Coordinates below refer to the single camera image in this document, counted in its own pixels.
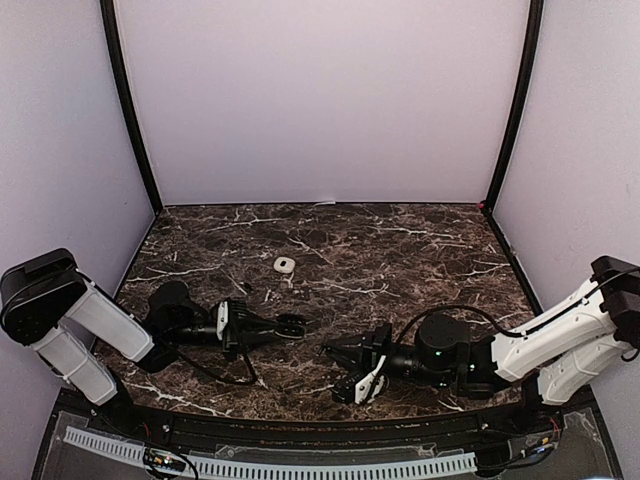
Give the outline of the small white charging case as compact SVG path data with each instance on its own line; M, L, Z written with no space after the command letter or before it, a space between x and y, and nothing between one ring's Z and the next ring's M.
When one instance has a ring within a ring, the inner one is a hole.
M290 274L294 271L296 262L289 257L278 257L274 261L273 268L276 272Z

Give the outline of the black earbud case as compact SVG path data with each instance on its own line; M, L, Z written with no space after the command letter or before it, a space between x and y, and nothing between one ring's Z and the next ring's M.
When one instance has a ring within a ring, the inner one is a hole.
M276 317L274 333L287 339L302 339L306 335L307 321L295 314L281 314Z

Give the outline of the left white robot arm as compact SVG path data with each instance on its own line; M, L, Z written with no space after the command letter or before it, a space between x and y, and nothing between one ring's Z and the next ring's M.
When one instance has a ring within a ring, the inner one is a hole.
M183 345L217 345L226 360L245 356L255 345L285 332L283 317L265 319L237 300L211 309L198 305L182 281L162 284L140 320L79 270L65 248L13 266L1 276L1 328L30 348L96 406L120 436L141 427L140 412L122 397L115 374L78 338L86 331L139 369L155 374L185 356Z

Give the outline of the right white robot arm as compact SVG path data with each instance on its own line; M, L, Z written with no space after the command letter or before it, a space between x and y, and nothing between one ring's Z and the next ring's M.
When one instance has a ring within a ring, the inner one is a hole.
M364 405L389 381L454 387L461 397L492 398L518 383L533 391L510 413L521 434L534 432L549 406L566 403L616 358L631 360L639 348L639 268L611 256L592 262L592 276L554 307L511 330L472 340L466 305L438 305L414 317L395 335L384 323L372 331L327 340L322 350L346 375L332 388L335 401Z

